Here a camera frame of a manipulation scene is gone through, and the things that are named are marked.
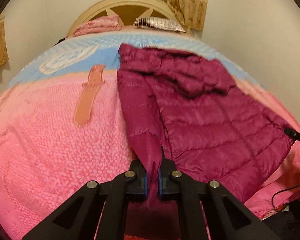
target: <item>cream headboard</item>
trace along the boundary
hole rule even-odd
[[[161,17],[178,21],[168,5],[161,0],[103,0],[91,6],[74,22],[68,36],[81,23],[101,16],[118,14],[123,25],[133,25],[138,17]]]

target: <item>magenta quilted jacket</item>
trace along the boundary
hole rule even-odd
[[[157,187],[161,145],[193,179],[220,181],[241,202],[287,156],[287,122],[245,95],[218,60],[122,44],[118,90],[130,146]]]

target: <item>black cable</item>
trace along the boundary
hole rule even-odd
[[[282,192],[285,192],[285,191],[288,191],[288,190],[292,190],[292,189],[295,189],[295,188],[297,188],[297,187],[300,187],[300,184],[299,184],[299,185],[296,185],[296,186],[294,186],[294,187],[290,187],[290,188],[286,188],[286,189],[280,190],[280,191],[278,191],[277,193],[275,193],[275,194],[272,196],[272,198],[271,198],[271,204],[272,204],[272,206],[273,206],[273,208],[274,208],[274,210],[275,210],[276,212],[280,212],[280,211],[277,210],[276,207],[274,206],[274,204],[273,204],[273,198],[274,198],[275,196],[277,196],[278,194],[282,193]]]

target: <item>metal screw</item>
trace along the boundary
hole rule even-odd
[[[98,186],[98,182],[91,180],[87,183],[87,187],[88,188],[95,188],[96,186]]]
[[[134,171],[126,171],[124,174],[127,178],[132,178],[135,175]]]
[[[210,181],[210,186],[213,187],[213,188],[216,188],[216,187],[219,187],[220,186],[220,183],[216,180],[212,180]]]
[[[173,171],[171,174],[173,177],[176,177],[176,178],[179,178],[182,175],[182,173],[180,171]]]

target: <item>striped pillow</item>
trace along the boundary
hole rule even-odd
[[[177,33],[186,33],[180,23],[175,20],[163,19],[160,17],[138,18],[133,25],[141,28],[153,28]]]

